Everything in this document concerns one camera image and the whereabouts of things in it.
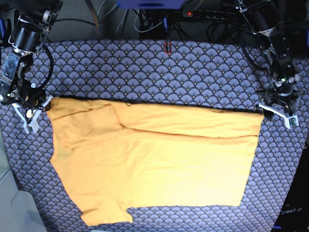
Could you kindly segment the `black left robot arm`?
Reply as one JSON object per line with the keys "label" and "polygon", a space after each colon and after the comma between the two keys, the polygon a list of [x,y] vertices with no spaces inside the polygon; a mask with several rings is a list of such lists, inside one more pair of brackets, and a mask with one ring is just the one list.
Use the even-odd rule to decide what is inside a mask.
{"label": "black left robot arm", "polygon": [[265,41],[261,49],[268,67],[251,63],[256,70],[267,72],[269,76],[267,88],[257,92],[258,106],[266,118],[278,115],[283,118],[286,128],[298,126],[296,110],[301,92],[295,88],[300,75],[280,30],[281,18],[275,4],[270,0],[238,0],[235,8],[243,15],[252,34],[262,36]]}

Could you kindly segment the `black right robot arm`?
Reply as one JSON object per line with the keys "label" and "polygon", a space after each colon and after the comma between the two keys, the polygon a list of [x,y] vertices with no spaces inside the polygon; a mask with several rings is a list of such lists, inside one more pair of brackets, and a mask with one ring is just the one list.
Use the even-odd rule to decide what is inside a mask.
{"label": "black right robot arm", "polygon": [[[7,42],[12,51],[6,57],[0,76],[0,103],[12,105],[23,121],[26,133],[39,130],[38,117],[50,110],[50,101],[44,87],[50,81],[54,60],[44,41],[62,8],[61,0],[14,0],[19,12],[17,23]],[[49,58],[45,81],[36,86],[25,79],[33,65],[33,55],[43,49]]]}

